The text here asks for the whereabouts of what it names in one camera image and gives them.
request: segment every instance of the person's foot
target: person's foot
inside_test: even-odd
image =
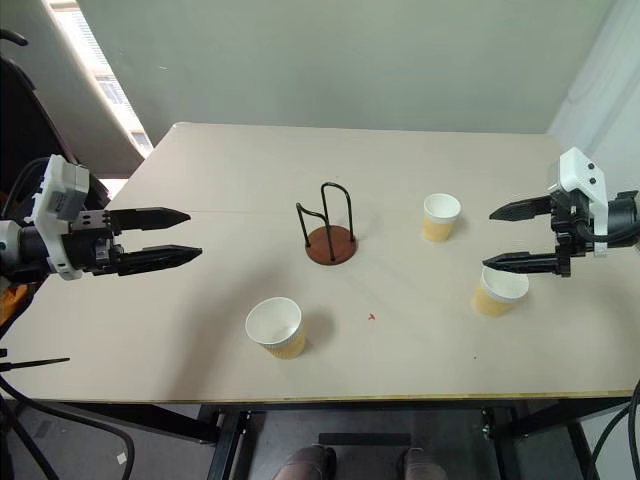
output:
[[[333,480],[335,476],[335,450],[314,445],[291,455],[273,480]]]
[[[447,472],[421,448],[410,448],[398,458],[398,480],[447,480]]]

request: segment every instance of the white paper cup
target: white paper cup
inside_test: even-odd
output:
[[[528,291],[529,277],[526,275],[483,267],[473,305],[479,312],[497,317],[513,308]]]
[[[453,224],[462,211],[456,197],[448,193],[434,193],[424,199],[422,237],[432,242],[449,238]]]
[[[302,311],[290,298],[260,302],[247,315],[245,330],[251,340],[278,358],[294,358],[304,350]]]

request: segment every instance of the black metal wire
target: black metal wire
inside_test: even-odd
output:
[[[347,199],[347,211],[349,213],[349,240],[354,242],[355,237],[353,236],[353,215],[351,213],[351,196],[349,195],[349,192],[347,192],[347,189],[344,188],[342,185],[338,185],[337,183],[333,183],[333,182],[324,182],[320,187],[320,195],[322,196],[322,207],[324,208],[324,216],[326,217],[327,222],[329,224],[331,224],[331,221],[329,220],[329,211],[327,210],[327,198],[324,193],[324,189],[326,187],[334,187],[334,188],[337,188],[338,190],[341,190],[342,193],[344,193],[344,196]]]
[[[29,397],[23,395],[18,390],[13,388],[9,383],[0,376],[0,388],[11,395],[13,398],[18,400],[19,402],[44,413],[48,413],[49,415],[53,415],[55,417],[64,418],[65,420],[70,420],[72,422],[81,423],[83,425],[87,425],[88,427],[97,428],[99,430],[103,430],[105,432],[109,432],[113,435],[120,437],[125,444],[125,454],[127,456],[127,462],[124,468],[124,472],[122,474],[122,480],[128,480],[131,476],[131,469],[133,468],[133,462],[135,460],[135,447],[133,445],[133,440],[131,437],[123,432],[122,430],[112,427],[111,425],[107,425],[105,423],[96,422],[95,420],[91,420],[88,418],[81,417],[79,415],[74,415],[73,413],[64,412],[62,410],[58,410],[56,408],[50,407],[48,405],[44,405],[40,402],[36,402],[35,400],[30,399]]]
[[[331,240],[331,225],[329,225],[329,220],[327,219],[327,217],[325,217],[321,213],[307,210],[299,203],[296,203],[296,210],[298,210],[298,218],[300,219],[300,225],[302,226],[302,233],[304,233],[304,244],[307,248],[311,246],[311,243],[309,242],[309,235],[307,235],[307,228],[304,225],[304,218],[302,217],[302,212],[306,213],[307,215],[311,215],[313,217],[318,217],[322,219],[322,221],[324,222],[324,228],[327,232],[327,242],[329,243],[329,254],[331,256],[331,261],[335,262],[336,256],[333,253],[333,241]]]
[[[18,420],[18,417],[16,417],[16,414],[13,413],[11,408],[9,408],[9,405],[7,405],[7,402],[5,402],[4,398],[2,398],[2,395],[0,395],[0,410],[2,410],[5,418],[7,419],[11,427],[13,427],[13,430],[16,432],[16,435],[18,435],[26,449],[29,450],[29,453],[40,467],[40,470],[42,470],[44,476],[47,477],[47,480],[59,480],[60,477],[56,475],[55,470],[53,469],[47,458],[38,448],[33,439],[29,436],[25,428]]]
[[[42,164],[46,165],[48,161],[49,161],[48,157],[40,157],[40,158],[36,158],[35,160],[31,160],[24,167],[22,167],[22,170],[20,170],[20,173],[18,173],[18,176],[16,177],[15,181],[13,182],[13,186],[11,187],[11,190],[9,191],[9,195],[7,196],[6,203],[2,207],[2,213],[0,213],[0,218],[6,218],[7,212],[11,208],[11,204],[13,203],[15,197],[18,194],[20,194],[20,191],[22,190],[22,187],[23,187],[23,184],[24,184],[25,180],[29,178],[31,173],[38,166],[40,166]]]
[[[596,460],[598,460],[598,455],[600,455],[600,451],[604,446],[604,442],[607,441],[609,434],[616,427],[620,420],[624,418],[624,416],[629,413],[629,405],[624,407],[622,410],[618,412],[618,414],[611,419],[611,421],[607,424],[605,429],[602,431],[600,438],[598,439],[598,443],[596,443],[595,448],[593,449],[593,454],[591,455],[591,462],[589,463],[589,470],[587,470],[586,480],[593,480],[596,471]]]
[[[640,380],[633,390],[631,402],[629,402],[629,449],[631,450],[631,465],[636,474],[636,480],[640,480],[640,459],[638,459],[638,443],[636,441],[636,415],[638,413],[638,403],[640,402]]]

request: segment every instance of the table leg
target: table leg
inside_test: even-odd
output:
[[[486,407],[482,409],[482,416],[485,420],[483,432],[493,441],[500,480],[520,480],[522,478],[514,439],[508,429],[509,423],[514,418],[514,413],[515,407]]]
[[[58,405],[66,410],[77,410],[76,413],[81,415],[161,435],[199,443],[216,443],[218,440],[215,415],[208,421],[202,417],[195,420],[149,404],[65,402]]]
[[[220,437],[216,443],[207,480],[229,480],[232,478],[233,468],[238,468],[234,461],[237,457],[239,458],[238,450],[243,437],[247,435],[249,418],[250,414],[247,412],[224,413]]]
[[[591,463],[591,447],[587,442],[587,438],[584,436],[584,430],[580,422],[572,422],[567,425],[567,431],[569,432],[569,438],[571,438],[571,445],[573,451],[576,454],[578,463],[580,464],[580,471],[582,477],[587,478],[587,472],[589,471],[589,464]],[[594,472],[593,480],[599,480],[598,471]]]
[[[510,422],[509,429],[514,437],[522,437],[567,425],[582,417],[617,407],[628,401],[628,397],[558,400],[558,403],[551,407]]]

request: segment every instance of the tabletop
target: tabletop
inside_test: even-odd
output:
[[[549,218],[489,221],[545,193],[560,146],[547,135],[176,124],[110,209],[165,206],[192,219],[126,232],[127,251],[181,244],[203,254],[129,277],[49,278],[3,339],[34,398],[262,402],[629,394],[640,365],[640,257],[573,261],[570,279],[531,275],[497,318],[471,306],[481,260],[551,252]],[[320,185],[348,189],[359,248],[325,267],[305,254],[295,210]],[[462,203],[449,241],[420,237],[423,198]],[[328,191],[332,223],[344,197]],[[308,222],[310,228],[316,224]],[[307,346],[280,360],[245,334],[259,301],[294,299]]]

